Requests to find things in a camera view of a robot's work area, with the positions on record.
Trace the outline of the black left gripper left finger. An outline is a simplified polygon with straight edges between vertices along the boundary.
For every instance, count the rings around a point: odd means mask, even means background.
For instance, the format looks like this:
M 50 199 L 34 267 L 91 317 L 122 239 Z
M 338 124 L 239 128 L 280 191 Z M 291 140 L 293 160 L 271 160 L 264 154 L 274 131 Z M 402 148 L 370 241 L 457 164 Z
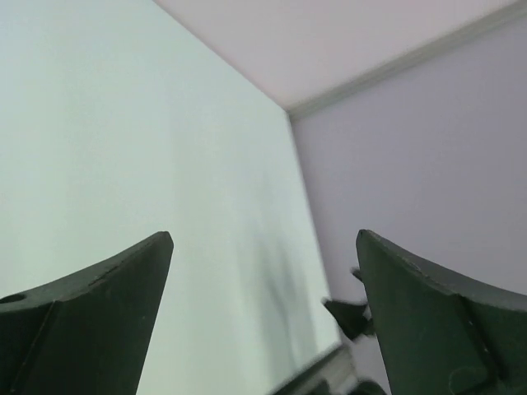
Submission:
M 3 394 L 134 394 L 174 248 L 156 232 L 111 258 L 1 299 Z

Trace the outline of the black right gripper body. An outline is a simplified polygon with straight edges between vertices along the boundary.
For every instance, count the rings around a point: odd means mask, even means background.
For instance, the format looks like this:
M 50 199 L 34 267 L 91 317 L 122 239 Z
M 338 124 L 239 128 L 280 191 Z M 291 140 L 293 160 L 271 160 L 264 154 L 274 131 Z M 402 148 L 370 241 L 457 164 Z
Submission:
M 335 319 L 343 335 L 351 342 L 361 337 L 376 337 L 366 297 L 359 302 L 323 298 L 323 306 Z

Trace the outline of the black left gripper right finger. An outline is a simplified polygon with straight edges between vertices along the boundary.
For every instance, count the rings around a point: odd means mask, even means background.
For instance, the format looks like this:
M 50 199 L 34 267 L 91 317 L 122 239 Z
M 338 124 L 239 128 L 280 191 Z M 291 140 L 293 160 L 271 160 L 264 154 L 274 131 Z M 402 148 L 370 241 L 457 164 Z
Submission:
M 524 394 L 526 297 L 360 230 L 357 259 L 393 394 Z

